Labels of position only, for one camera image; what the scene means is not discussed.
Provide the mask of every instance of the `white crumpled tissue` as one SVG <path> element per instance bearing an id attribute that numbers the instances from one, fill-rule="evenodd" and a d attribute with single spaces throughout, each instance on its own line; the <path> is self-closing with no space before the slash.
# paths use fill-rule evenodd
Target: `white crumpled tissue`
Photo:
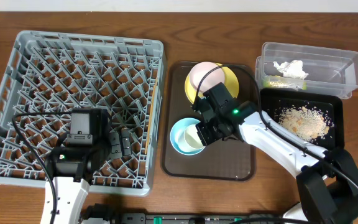
<path id="1" fill-rule="evenodd" d="M 273 62 L 273 64 L 286 78 L 305 79 L 309 75 L 303 71 L 303 62 L 301 60 L 293 60 L 291 63 L 283 62 L 281 65 L 277 62 Z"/>

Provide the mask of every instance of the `plate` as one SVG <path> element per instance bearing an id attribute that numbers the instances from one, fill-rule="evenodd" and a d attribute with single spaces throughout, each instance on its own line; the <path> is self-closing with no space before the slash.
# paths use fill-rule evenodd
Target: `plate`
<path id="1" fill-rule="evenodd" d="M 237 79 L 236 75 L 230 68 L 223 67 L 222 69 L 224 72 L 224 85 L 226 86 L 226 88 L 229 90 L 229 93 L 233 97 L 237 97 L 239 95 L 239 90 L 240 90 L 239 80 Z M 192 104 L 194 103 L 194 100 L 196 98 L 196 92 L 197 92 L 197 90 L 195 90 L 190 83 L 190 76 L 187 75 L 186 81 L 185 81 L 185 93 L 186 93 L 187 99 Z M 198 93 L 198 96 L 201 98 L 204 97 L 204 95 L 202 93 Z"/>
<path id="2" fill-rule="evenodd" d="M 192 156 L 195 154 L 200 153 L 203 149 L 200 150 L 195 150 L 193 152 L 184 152 L 182 150 L 180 150 L 179 146 L 178 146 L 178 139 L 179 136 L 185 131 L 185 129 L 192 124 L 198 124 L 200 121 L 195 119 L 195 118 L 183 118 L 179 121 L 177 121 L 171 129 L 171 133 L 170 133 L 170 140 L 171 140 L 171 144 L 173 146 L 173 148 L 178 151 L 180 154 L 186 155 L 186 156 Z"/>

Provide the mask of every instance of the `transparent container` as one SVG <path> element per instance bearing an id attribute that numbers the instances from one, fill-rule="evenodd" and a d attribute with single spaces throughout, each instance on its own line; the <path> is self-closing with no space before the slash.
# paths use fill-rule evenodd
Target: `transparent container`
<path id="1" fill-rule="evenodd" d="M 273 62 L 281 64 L 301 60 L 304 80 L 284 78 Z M 261 87 L 273 87 L 267 81 L 293 84 L 298 91 L 348 99 L 358 88 L 358 52 L 295 44 L 264 43 L 255 76 Z"/>

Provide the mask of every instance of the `black tray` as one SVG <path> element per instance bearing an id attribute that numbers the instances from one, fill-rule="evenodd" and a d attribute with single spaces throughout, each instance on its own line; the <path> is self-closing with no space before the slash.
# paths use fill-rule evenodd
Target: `black tray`
<path id="1" fill-rule="evenodd" d="M 278 90 L 265 88 L 260 92 L 262 100 L 262 109 L 278 123 L 279 116 L 283 108 L 296 108 L 307 106 L 307 108 L 316 107 L 334 122 L 334 128 L 330 128 L 325 139 L 318 137 L 313 144 L 332 150 L 335 147 L 345 147 L 345 137 L 343 128 L 343 108 L 342 101 L 336 96 L 320 95 L 314 93 L 303 93 L 290 90 Z"/>
<path id="2" fill-rule="evenodd" d="M 179 62 L 170 70 L 168 84 L 168 116 L 165 121 L 165 139 L 162 149 L 161 166 L 164 172 L 175 177 L 194 177 L 221 180 L 249 180 L 255 173 L 255 147 L 240 141 L 217 141 L 194 156 L 177 152 L 170 142 L 172 126 L 182 118 L 196 118 L 185 94 L 185 79 L 196 62 Z M 252 73 L 249 67 L 243 66 Z M 232 69 L 240 84 L 238 99 L 252 99 L 249 78 L 240 70 Z"/>

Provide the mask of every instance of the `beige granules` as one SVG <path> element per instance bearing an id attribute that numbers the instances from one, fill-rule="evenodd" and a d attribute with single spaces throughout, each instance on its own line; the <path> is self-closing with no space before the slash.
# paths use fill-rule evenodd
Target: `beige granules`
<path id="1" fill-rule="evenodd" d="M 326 119 L 329 120 L 328 124 L 330 125 L 331 119 L 327 117 Z M 317 137 L 324 139 L 329 131 L 327 121 L 324 120 L 322 112 L 302 106 L 299 110 L 295 108 L 283 109 L 278 123 L 299 138 L 310 142 Z"/>

